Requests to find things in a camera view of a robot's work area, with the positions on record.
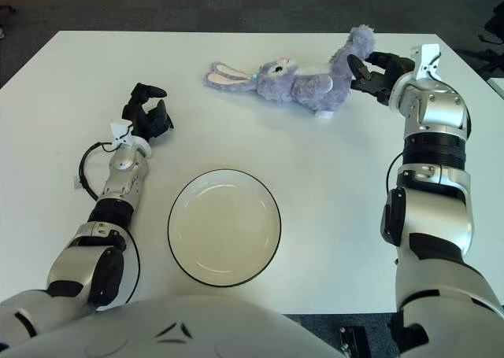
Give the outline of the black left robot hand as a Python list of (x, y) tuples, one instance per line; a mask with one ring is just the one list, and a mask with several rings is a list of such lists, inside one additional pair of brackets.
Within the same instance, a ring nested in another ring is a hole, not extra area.
[[(132, 123), (132, 135), (147, 142), (174, 128), (164, 98), (167, 92), (159, 87), (137, 83), (128, 103), (123, 108), (122, 118)], [(146, 112), (143, 105), (151, 98), (158, 98), (157, 105)]]

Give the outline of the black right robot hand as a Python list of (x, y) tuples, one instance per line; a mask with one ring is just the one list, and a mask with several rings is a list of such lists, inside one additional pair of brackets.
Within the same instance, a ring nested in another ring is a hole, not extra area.
[(372, 52), (365, 61), (384, 70), (384, 73), (370, 72), (356, 56), (347, 56), (347, 64), (354, 76), (350, 89), (371, 94), (380, 104), (388, 106), (392, 89), (398, 79), (414, 70), (414, 62), (396, 54)]

